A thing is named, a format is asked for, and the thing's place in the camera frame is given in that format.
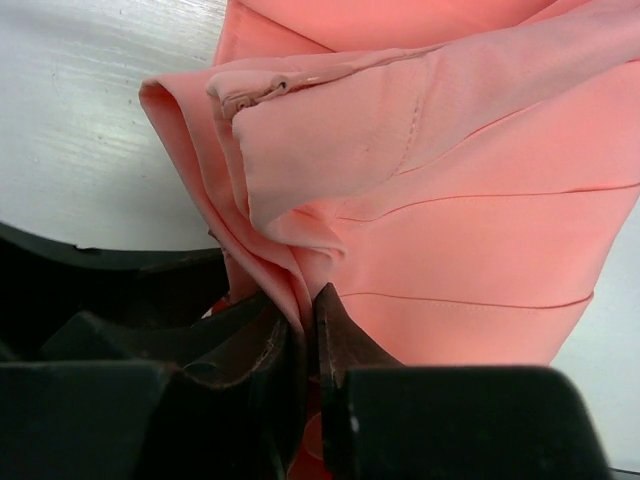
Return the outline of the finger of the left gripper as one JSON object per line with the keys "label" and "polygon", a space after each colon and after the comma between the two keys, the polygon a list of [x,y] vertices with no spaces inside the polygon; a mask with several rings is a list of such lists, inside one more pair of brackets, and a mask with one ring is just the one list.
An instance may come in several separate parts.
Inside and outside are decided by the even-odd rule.
{"label": "finger of the left gripper", "polygon": [[81,249],[1,226],[1,355],[33,358],[72,316],[185,327],[229,290],[219,249]]}

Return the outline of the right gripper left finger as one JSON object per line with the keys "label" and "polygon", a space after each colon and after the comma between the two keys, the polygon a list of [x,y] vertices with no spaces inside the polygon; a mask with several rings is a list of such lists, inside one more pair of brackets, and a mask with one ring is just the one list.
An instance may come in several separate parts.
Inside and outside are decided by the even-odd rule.
{"label": "right gripper left finger", "polygon": [[111,359],[1,366],[5,479],[283,479],[304,397],[287,320],[256,297],[236,331],[193,360]]}

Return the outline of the pink skirt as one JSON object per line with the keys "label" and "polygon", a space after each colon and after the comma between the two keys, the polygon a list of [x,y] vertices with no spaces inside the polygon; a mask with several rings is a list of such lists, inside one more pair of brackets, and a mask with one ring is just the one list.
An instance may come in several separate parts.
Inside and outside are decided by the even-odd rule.
{"label": "pink skirt", "polygon": [[231,1],[139,99],[230,303],[409,365],[548,364],[639,195],[635,1]]}

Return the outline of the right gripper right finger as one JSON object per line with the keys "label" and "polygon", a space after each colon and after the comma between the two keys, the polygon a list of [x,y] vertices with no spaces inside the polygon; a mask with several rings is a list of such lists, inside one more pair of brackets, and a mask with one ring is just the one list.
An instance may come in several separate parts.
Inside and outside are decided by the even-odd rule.
{"label": "right gripper right finger", "polygon": [[409,367],[347,314],[314,302],[326,469],[336,479],[604,479],[583,400],[536,366]]}

